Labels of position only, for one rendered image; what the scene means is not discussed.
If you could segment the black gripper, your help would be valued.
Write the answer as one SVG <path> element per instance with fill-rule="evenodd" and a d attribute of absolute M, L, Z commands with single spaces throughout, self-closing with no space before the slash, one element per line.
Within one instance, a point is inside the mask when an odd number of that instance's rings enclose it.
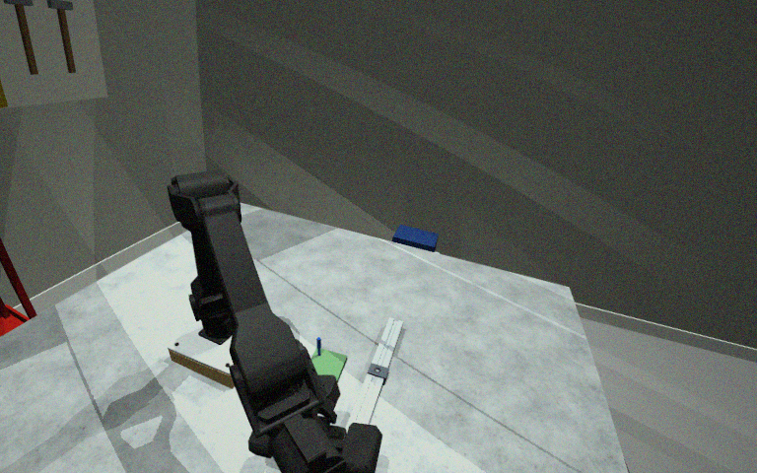
<path fill-rule="evenodd" d="M 344 473 L 375 473 L 383 436 L 377 426 L 352 423 L 347 432 L 343 427 L 330 425 L 331 422 L 325 416 L 318 416 L 319 406 L 311 410 L 319 426 L 346 461 Z M 270 459 L 270 440 L 268 435 L 256 438 L 252 431 L 248 439 L 248 450 Z"/>

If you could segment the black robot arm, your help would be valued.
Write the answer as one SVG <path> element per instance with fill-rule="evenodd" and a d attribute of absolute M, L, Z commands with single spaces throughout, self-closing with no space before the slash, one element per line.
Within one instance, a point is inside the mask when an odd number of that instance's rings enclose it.
<path fill-rule="evenodd" d="M 230 374 L 254 435 L 270 436 L 282 473 L 344 473 L 346 461 L 311 410 L 319 406 L 317 414 L 336 423 L 336 377 L 317 374 L 307 348 L 272 312 L 241 226 L 239 184 L 220 169 L 171 183 L 172 212 L 194 247 L 188 298 L 202 322 L 198 336 L 222 345 L 233 335 Z"/>

